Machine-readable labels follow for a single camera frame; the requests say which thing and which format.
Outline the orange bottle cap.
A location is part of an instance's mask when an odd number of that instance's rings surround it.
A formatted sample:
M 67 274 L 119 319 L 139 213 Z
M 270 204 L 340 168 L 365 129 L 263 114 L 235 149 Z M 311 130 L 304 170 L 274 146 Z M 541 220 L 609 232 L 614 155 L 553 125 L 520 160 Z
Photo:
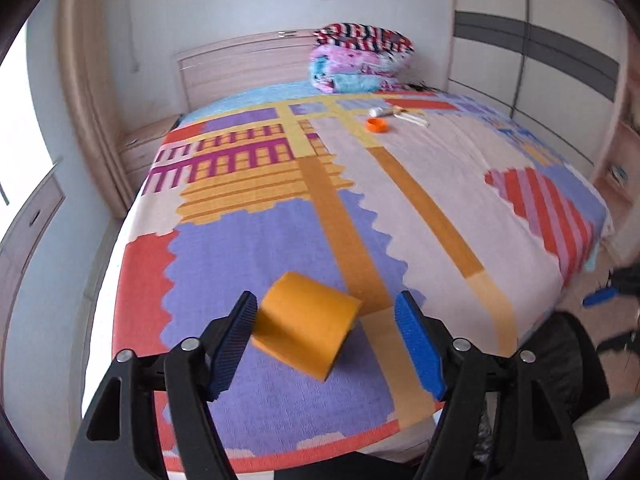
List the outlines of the orange bottle cap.
M 386 133 L 390 130 L 388 126 L 388 122 L 384 118 L 381 117 L 370 117 L 366 120 L 364 124 L 369 132 L 381 134 Z

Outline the folded quilt stack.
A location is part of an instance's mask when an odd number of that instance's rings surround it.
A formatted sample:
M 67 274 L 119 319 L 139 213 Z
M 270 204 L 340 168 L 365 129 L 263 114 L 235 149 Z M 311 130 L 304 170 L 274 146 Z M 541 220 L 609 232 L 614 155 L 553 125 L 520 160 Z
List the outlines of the folded quilt stack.
M 333 23 L 314 31 L 309 79 L 323 93 L 366 93 L 402 88 L 398 75 L 413 57 L 412 42 L 373 25 Z

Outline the white grey wardrobe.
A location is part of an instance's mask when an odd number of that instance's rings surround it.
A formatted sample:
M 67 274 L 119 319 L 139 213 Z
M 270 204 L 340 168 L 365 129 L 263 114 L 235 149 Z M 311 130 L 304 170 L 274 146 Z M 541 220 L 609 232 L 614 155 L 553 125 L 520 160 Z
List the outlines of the white grey wardrobe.
M 448 88 L 500 110 L 591 178 L 627 39 L 613 0 L 454 0 Z

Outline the colourful patterned blanket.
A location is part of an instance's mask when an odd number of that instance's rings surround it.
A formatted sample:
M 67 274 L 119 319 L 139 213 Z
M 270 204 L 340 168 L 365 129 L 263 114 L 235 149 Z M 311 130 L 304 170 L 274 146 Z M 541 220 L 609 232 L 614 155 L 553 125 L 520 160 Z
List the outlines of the colourful patterned blanket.
M 399 106 L 390 130 L 364 125 Z M 507 356 L 555 307 L 611 220 L 576 169 L 468 96 L 310 96 L 167 133 L 126 222 L 113 346 L 145 356 L 297 272 L 363 301 L 319 382 L 248 347 L 214 403 L 239 472 L 284 469 L 423 430 L 435 405 L 393 316 L 408 290 Z

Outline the yellow white ointment tube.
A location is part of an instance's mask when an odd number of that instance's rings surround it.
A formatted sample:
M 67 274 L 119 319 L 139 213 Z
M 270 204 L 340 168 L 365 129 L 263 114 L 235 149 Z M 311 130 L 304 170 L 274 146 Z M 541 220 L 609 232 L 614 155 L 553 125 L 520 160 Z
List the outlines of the yellow white ointment tube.
M 390 116 L 395 116 L 400 112 L 401 112 L 401 109 L 398 106 L 372 107 L 369 110 L 369 116 L 371 118 L 390 117 Z

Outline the wooden headboard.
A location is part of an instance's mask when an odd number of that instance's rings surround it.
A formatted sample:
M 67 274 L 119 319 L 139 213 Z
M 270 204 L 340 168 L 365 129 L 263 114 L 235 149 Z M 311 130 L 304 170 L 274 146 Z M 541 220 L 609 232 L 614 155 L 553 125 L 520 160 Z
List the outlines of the wooden headboard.
M 182 109 L 193 112 L 232 94 L 308 78 L 316 38 L 289 29 L 213 42 L 174 55 Z

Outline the orange tape roll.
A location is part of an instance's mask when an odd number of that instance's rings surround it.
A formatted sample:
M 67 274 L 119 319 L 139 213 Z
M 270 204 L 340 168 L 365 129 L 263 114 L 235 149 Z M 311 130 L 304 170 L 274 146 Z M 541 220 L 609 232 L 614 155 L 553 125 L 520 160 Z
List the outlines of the orange tape roll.
M 363 301 L 304 274 L 283 274 L 260 304 L 254 346 L 323 382 L 352 330 Z

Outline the light blue floral bedsheet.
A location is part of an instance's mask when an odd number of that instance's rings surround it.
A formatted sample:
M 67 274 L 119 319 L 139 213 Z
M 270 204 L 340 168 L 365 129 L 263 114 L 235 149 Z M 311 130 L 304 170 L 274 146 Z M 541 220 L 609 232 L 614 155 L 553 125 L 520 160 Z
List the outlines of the light blue floral bedsheet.
M 232 110 L 237 110 L 238 108 L 290 99 L 309 98 L 310 96 L 323 96 L 323 92 L 314 88 L 308 80 L 272 84 L 271 86 L 235 93 L 232 96 L 227 96 L 202 106 L 191 113 L 183 115 L 180 122 L 178 122 L 178 126 L 192 125 L 206 117 L 232 112 Z

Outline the left wooden nightstand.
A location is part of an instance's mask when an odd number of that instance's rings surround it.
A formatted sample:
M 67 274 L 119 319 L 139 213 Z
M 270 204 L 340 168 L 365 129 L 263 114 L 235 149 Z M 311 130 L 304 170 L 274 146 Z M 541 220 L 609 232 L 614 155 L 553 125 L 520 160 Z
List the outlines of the left wooden nightstand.
M 134 130 L 122 139 L 119 155 L 135 193 L 141 188 L 164 137 L 180 120 L 180 115 L 172 115 Z

